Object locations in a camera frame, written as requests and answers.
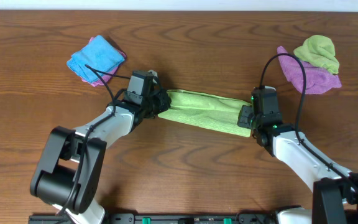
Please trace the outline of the large green microfiber cloth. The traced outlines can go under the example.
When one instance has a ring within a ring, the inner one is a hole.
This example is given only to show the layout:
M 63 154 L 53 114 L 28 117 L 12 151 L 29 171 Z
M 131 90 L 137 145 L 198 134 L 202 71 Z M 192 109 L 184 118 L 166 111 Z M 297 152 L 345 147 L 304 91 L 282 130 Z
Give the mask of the large green microfiber cloth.
M 237 125 L 243 100 L 188 90 L 168 90 L 170 108 L 159 118 L 248 138 L 249 128 Z

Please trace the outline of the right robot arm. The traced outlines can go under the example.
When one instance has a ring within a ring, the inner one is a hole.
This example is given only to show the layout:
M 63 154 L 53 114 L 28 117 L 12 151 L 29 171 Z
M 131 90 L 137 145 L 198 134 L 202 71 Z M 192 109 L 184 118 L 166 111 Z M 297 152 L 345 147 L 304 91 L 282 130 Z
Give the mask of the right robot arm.
M 277 223 L 358 223 L 358 173 L 340 166 L 313 146 L 302 132 L 244 105 L 238 126 L 249 128 L 257 144 L 285 163 L 312 191 L 313 207 L 277 211 Z

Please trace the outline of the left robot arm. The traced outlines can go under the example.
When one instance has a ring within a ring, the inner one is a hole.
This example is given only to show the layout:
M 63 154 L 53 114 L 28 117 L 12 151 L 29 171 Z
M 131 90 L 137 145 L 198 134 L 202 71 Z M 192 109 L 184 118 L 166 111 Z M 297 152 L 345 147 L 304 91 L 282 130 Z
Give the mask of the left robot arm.
M 73 223 L 105 223 L 106 211 L 95 200 L 106 150 L 143 119 L 169 109 L 165 89 L 142 95 L 121 89 L 104 113 L 84 126 L 53 128 L 30 182 L 30 193 L 58 209 Z

